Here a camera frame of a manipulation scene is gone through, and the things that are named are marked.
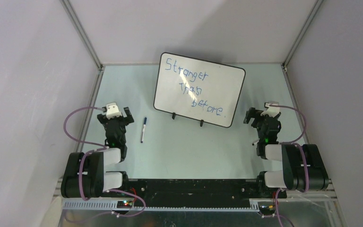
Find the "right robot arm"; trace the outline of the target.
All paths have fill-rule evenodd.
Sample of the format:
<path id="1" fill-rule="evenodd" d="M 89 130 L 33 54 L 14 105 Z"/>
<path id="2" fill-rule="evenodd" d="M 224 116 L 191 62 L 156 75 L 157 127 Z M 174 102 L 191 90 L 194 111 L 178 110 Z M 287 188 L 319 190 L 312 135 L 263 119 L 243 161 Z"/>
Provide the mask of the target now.
<path id="1" fill-rule="evenodd" d="M 252 143 L 256 147 L 257 156 L 282 164 L 281 170 L 259 173 L 257 194 L 267 198 L 275 189 L 302 192 L 327 189 L 329 177 L 317 145 L 278 141 L 277 135 L 282 129 L 280 115 L 279 105 L 270 105 L 265 110 L 251 107 L 246 111 L 243 121 L 257 131 L 258 139 Z"/>

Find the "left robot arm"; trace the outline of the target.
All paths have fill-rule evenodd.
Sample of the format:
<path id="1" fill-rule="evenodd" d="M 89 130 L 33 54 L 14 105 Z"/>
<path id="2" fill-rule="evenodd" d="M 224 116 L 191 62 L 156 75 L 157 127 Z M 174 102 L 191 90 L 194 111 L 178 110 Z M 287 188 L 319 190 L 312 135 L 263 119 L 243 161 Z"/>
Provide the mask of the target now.
<path id="1" fill-rule="evenodd" d="M 112 191 L 119 197 L 130 192 L 130 183 L 125 172 L 110 172 L 106 166 L 123 162 L 127 155 L 126 126 L 134 122 L 128 107 L 121 112 L 116 103 L 100 109 L 98 121 L 103 125 L 106 139 L 97 144 L 98 149 L 88 152 L 73 152 L 69 155 L 60 186 L 64 198 L 99 198 Z"/>

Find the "white whiteboard black frame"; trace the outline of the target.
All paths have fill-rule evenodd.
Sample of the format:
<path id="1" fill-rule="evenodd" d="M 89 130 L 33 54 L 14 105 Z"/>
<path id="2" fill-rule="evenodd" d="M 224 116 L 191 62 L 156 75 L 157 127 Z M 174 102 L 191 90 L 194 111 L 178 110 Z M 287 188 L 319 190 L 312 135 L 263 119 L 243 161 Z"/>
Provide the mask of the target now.
<path id="1" fill-rule="evenodd" d="M 153 107 L 229 128 L 245 76 L 243 68 L 164 52 L 160 56 Z"/>

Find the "white marker pen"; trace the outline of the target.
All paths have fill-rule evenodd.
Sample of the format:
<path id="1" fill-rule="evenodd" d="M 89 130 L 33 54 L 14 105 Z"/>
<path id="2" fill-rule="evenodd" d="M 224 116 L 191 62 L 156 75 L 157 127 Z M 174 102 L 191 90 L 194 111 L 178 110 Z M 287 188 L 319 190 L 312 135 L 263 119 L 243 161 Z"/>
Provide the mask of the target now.
<path id="1" fill-rule="evenodd" d="M 140 136 L 140 143 L 143 143 L 144 142 L 145 129 L 146 129 L 146 123 L 144 123 L 142 125 L 141 136 Z"/>

